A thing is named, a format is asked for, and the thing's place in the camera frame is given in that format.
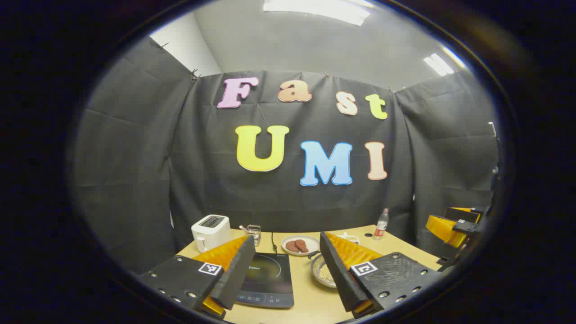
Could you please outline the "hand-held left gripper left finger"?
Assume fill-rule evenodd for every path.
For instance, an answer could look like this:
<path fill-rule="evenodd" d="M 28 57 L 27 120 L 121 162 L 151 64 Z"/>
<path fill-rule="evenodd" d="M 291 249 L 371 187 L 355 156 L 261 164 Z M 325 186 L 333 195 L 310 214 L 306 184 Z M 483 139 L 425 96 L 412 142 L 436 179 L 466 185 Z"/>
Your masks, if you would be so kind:
<path fill-rule="evenodd" d="M 221 320 L 236 303 L 255 252 L 247 234 L 192 258 L 173 256 L 138 279 L 172 303 Z"/>

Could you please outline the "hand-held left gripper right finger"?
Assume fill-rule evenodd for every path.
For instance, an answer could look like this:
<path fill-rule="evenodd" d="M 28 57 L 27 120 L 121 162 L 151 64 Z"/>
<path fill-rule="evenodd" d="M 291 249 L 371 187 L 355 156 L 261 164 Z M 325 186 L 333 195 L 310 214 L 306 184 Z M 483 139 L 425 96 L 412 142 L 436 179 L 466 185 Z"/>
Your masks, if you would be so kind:
<path fill-rule="evenodd" d="M 401 252 L 383 255 L 335 234 L 321 232 L 319 244 L 343 307 L 355 319 L 393 311 L 444 278 Z"/>

